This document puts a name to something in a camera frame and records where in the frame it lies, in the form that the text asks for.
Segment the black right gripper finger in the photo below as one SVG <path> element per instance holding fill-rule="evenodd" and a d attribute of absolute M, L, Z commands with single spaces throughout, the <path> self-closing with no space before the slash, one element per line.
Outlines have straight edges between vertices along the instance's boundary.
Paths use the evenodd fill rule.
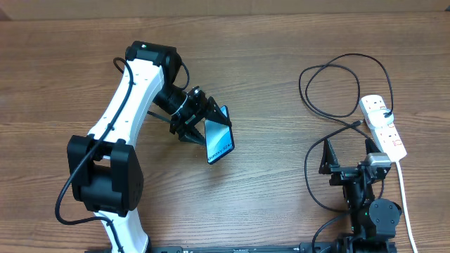
<path fill-rule="evenodd" d="M 321 163 L 319 166 L 319 173 L 320 174 L 332 174 L 339 167 L 340 167 L 340 164 L 338 162 L 338 158 L 335 154 L 335 151 L 333 149 L 333 146 L 332 146 L 330 140 L 327 138 L 323 142 L 323 155 L 322 155 Z"/>
<path fill-rule="evenodd" d="M 380 149 L 377 147 L 375 142 L 371 138 L 365 140 L 366 153 L 380 153 Z"/>

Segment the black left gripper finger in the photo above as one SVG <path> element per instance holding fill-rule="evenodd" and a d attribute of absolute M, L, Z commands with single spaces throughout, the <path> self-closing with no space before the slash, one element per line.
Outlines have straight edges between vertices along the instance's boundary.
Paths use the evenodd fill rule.
<path fill-rule="evenodd" d="M 194 126 L 182 126 L 177 133 L 181 142 L 206 146 L 205 137 Z"/>
<path fill-rule="evenodd" d="M 209 97 L 207 100 L 207 109 L 205 119 L 210 121 L 226 125 L 228 127 L 232 127 L 231 120 L 228 116 L 226 116 L 217 105 L 213 97 Z"/>

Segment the blue Galaxy smartphone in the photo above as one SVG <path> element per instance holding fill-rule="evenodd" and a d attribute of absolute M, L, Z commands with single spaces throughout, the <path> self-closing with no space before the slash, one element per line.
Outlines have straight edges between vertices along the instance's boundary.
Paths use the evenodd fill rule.
<path fill-rule="evenodd" d="M 235 148 L 231 127 L 208 119 L 205 120 L 205 140 L 208 164 L 214 164 Z"/>

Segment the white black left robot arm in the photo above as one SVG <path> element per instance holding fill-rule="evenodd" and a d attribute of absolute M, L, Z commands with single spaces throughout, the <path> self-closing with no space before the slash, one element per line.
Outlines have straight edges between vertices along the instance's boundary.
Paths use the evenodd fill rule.
<path fill-rule="evenodd" d="M 151 105 L 162 109 L 160 119 L 180 141 L 205 147 L 209 164 L 234 149 L 232 123 L 229 109 L 200 88 L 175 84 L 186 65 L 174 47 L 135 41 L 113 62 L 120 85 L 88 134 L 70 139 L 63 190 L 103 224 L 112 252 L 150 252 L 137 209 L 144 177 L 135 147 Z"/>

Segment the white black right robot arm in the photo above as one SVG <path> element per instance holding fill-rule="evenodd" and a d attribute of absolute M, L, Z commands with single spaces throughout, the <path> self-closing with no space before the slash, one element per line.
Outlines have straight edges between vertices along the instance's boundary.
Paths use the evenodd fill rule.
<path fill-rule="evenodd" d="M 401 207 L 376 197 L 372 185 L 383 182 L 392 167 L 386 153 L 366 141 L 366 158 L 355 167 L 340 166 L 331 142 L 323 141 L 320 174 L 329 174 L 331 186 L 341 186 L 347 209 L 343 214 L 323 224 L 314 234 L 308 252 L 396 252 L 390 240 L 402 215 Z M 319 233 L 343 218 L 350 218 L 351 233 L 341 233 L 332 242 L 317 242 Z"/>

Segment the white charger plug adapter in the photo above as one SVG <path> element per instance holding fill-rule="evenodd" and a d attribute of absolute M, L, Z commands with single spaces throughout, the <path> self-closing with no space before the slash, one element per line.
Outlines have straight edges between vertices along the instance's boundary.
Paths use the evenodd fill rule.
<path fill-rule="evenodd" d="M 370 129 L 380 129 L 394 121 L 393 112 L 387 108 L 369 111 L 366 115 L 366 123 Z"/>

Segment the white power strip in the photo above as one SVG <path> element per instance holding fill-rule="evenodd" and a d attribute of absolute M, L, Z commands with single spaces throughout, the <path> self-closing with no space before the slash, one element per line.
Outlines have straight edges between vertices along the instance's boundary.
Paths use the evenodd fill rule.
<path fill-rule="evenodd" d="M 366 115 L 369 111 L 382 108 L 389 109 L 386 106 L 383 97 L 379 95 L 364 96 L 359 101 L 359 107 L 364 115 L 365 122 Z M 381 152 L 386 153 L 392 162 L 399 162 L 402 158 L 406 157 L 407 151 L 394 122 L 380 129 L 370 129 L 370 131 L 377 147 Z"/>

